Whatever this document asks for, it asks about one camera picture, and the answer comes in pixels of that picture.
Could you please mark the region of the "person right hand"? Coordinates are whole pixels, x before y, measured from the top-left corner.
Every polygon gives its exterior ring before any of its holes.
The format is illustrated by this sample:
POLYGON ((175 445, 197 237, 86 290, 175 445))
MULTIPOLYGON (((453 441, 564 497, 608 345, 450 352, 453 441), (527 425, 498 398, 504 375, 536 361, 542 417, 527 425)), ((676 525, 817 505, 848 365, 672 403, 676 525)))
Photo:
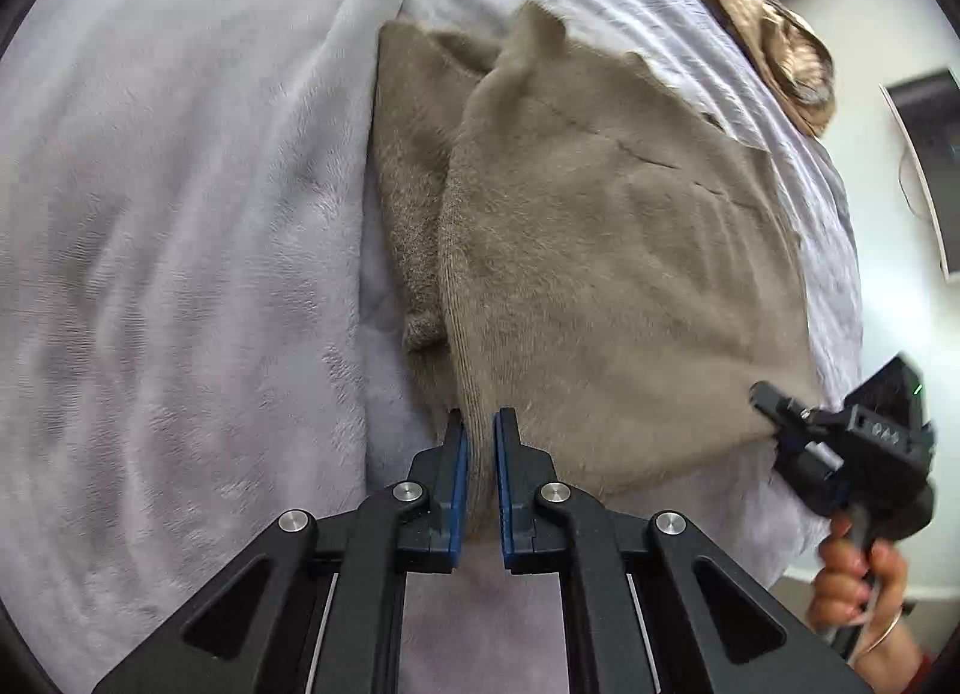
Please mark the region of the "person right hand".
POLYGON ((882 634, 895 623, 905 602, 908 563, 890 541, 874 541, 862 551, 853 541, 853 520, 840 513, 818 556, 822 569, 807 609, 814 629, 862 627, 866 634, 882 634))

